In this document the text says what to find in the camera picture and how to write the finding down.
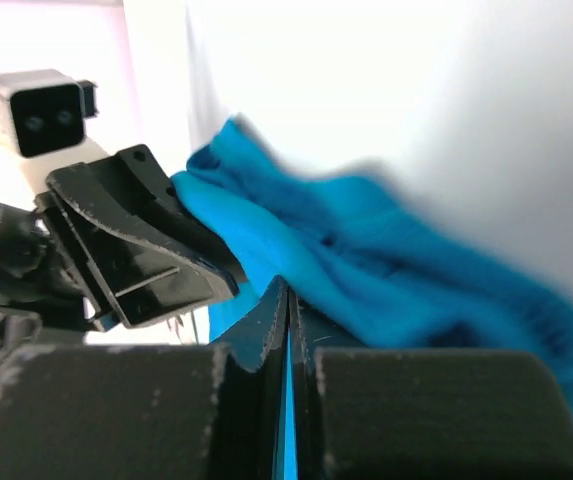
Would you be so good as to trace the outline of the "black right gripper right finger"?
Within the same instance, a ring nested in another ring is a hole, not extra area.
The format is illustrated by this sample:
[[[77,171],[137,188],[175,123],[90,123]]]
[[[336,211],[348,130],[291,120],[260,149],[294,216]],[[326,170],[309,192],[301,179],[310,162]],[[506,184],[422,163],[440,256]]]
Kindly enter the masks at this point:
[[[296,296],[289,323],[302,479],[573,479],[573,418],[511,350],[371,349]]]

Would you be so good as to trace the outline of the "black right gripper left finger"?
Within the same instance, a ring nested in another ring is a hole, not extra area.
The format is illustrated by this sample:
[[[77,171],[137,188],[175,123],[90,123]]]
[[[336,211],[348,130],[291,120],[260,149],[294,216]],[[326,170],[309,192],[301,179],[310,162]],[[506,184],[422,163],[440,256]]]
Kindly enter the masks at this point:
[[[288,289],[208,345],[29,345],[0,367],[0,479],[277,479]]]

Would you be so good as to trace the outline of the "blue t shirt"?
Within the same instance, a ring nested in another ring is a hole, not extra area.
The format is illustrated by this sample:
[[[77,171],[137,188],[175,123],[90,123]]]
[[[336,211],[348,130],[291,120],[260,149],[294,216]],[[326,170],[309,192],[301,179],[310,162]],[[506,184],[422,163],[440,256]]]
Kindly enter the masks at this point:
[[[289,174],[246,124],[231,118],[172,184],[246,275],[237,297],[210,307],[212,338],[281,277],[371,347],[538,355],[573,412],[573,304],[434,229],[372,176]]]

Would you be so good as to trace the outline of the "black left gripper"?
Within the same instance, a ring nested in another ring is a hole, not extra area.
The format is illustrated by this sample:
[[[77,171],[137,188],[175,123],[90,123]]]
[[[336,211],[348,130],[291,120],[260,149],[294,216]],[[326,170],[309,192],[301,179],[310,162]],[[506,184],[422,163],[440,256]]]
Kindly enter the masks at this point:
[[[228,300],[246,275],[223,240],[180,202],[151,150],[136,145],[52,172],[47,184],[115,316],[138,328]],[[35,211],[0,203],[0,313],[51,329],[105,332]]]

